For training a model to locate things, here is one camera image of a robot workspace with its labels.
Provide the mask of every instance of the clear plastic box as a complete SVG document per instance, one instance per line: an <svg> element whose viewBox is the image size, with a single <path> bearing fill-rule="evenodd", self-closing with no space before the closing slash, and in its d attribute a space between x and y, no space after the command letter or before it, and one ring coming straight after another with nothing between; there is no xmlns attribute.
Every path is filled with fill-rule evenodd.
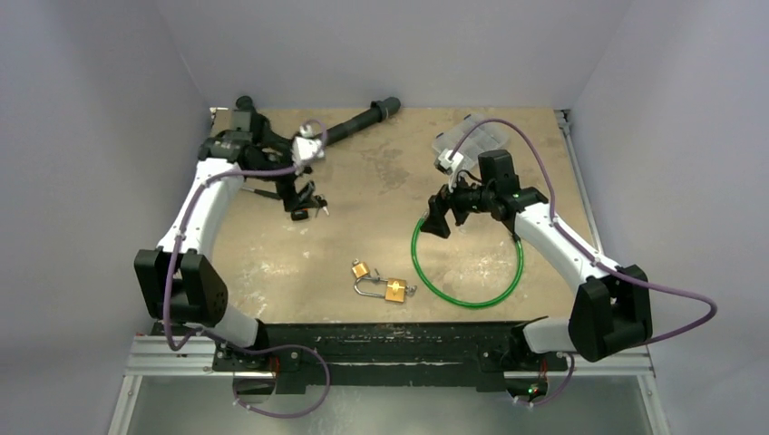
<svg viewBox="0 0 769 435"><path fill-rule="evenodd" d="M480 121L488 119L486 116L480 113L471 113L464 117L462 122L452 127L451 130L444 131L437 136L433 141L433 150L435 155L441 153L443 150L450 150L456 146L459 139L470 131L470 129ZM460 148L459 152L464 156L464 161L460 169L470 170L475 168L478 164L478 155L485 151L498 150L507 145L510 140L510 135L504 129L501 129L499 125L489 122L483 124L481 127L475 129L464 144Z"/></svg>

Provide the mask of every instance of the wooden table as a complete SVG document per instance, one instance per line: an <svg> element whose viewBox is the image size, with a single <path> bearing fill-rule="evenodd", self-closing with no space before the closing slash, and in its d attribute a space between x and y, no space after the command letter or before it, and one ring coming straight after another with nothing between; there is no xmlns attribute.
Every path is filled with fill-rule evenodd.
<svg viewBox="0 0 769 435"><path fill-rule="evenodd" d="M273 129L293 133L308 118L331 126L360 109L265 111ZM292 222L273 199L240 191L219 232L213 264L229 287L230 301L269 323L429 322L527 320L569 315L573 296L542 256L524 243L525 268L518 288L503 303L468 310L444 302L419 280L409 246L427 199L446 178L433 167L433 138L470 112L512 121L537 146L558 193L558 211L586 240L589 225L569 154L551 109L403 109L390 120L337 143L313 165L317 193L330 217ZM523 187L547 193L523 140L510 131L511 152ZM273 189L249 180L251 187ZM451 213L447 215L453 224ZM510 283L516 256L505 227L488 215L472 215L443 240L420 236L424 272L448 295L479 302ZM383 277L418 285L404 304L357 295L351 262L360 258ZM384 285L362 283L384 292Z"/></svg>

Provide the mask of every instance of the black base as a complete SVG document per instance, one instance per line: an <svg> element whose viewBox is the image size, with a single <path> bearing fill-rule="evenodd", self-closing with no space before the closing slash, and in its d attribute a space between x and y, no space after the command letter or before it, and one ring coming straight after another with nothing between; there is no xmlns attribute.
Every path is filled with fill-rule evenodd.
<svg viewBox="0 0 769 435"><path fill-rule="evenodd" d="M511 332L522 324L268 324L266 329L270 346L302 344L317 350L329 364L334 385L474 387L478 392L502 392L511 387L504 372L536 372L542 357L552 372L567 369L565 361L551 353L516 361L509 352ZM222 351L221 357L214 358L214 371L278 369L278 394L301 394L308 385L326 381L319 362L299 350L270 357Z"/></svg>

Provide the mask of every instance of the green hose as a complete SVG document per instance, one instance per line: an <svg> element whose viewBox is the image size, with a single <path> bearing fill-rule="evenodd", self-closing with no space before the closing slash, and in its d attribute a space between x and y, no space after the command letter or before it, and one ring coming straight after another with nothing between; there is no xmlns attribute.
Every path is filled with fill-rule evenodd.
<svg viewBox="0 0 769 435"><path fill-rule="evenodd" d="M504 292L502 292L501 295L493 298L492 300L486 301L486 302L464 302L460 301L459 299L455 299L446 293L442 292L438 289L433 283L430 282L429 279L427 279L427 276L424 275L424 272L422 268L419 266L419 260L416 258L416 240L419 238L420 228L422 228L422 223L424 222L424 218L420 218L419 221L416 223L416 228L414 228L414 234L411 236L411 261L414 263L414 269L416 269L416 274L419 275L419 278L422 279L422 282L427 285L427 288L433 291L436 295L439 295L443 300L448 301L454 305L463 306L465 308L471 308L471 309L481 309L481 308L489 308L491 306L495 306L496 304L504 301L507 296L511 295L512 291L515 290L515 287L518 285L518 283L521 280L521 276L523 275L523 245L521 244L520 240L515 241L515 252L518 256L518 268L515 271L515 277L512 279L512 283L510 284L507 289L505 289Z"/></svg>

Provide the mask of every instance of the white wall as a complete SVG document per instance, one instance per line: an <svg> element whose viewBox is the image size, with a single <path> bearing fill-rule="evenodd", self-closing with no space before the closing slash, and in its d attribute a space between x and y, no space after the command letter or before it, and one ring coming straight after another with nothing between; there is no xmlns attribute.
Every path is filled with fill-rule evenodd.
<svg viewBox="0 0 769 435"><path fill-rule="evenodd" d="M636 1L574 108L609 254L714 297L651 346L674 433L769 426L769 2ZM657 332L696 302L655 296Z"/></svg>
<svg viewBox="0 0 769 435"><path fill-rule="evenodd" d="M207 110L151 0L3 2L3 433L102 434Z"/></svg>
<svg viewBox="0 0 769 435"><path fill-rule="evenodd" d="M570 107L629 0L158 0L203 96Z"/></svg>

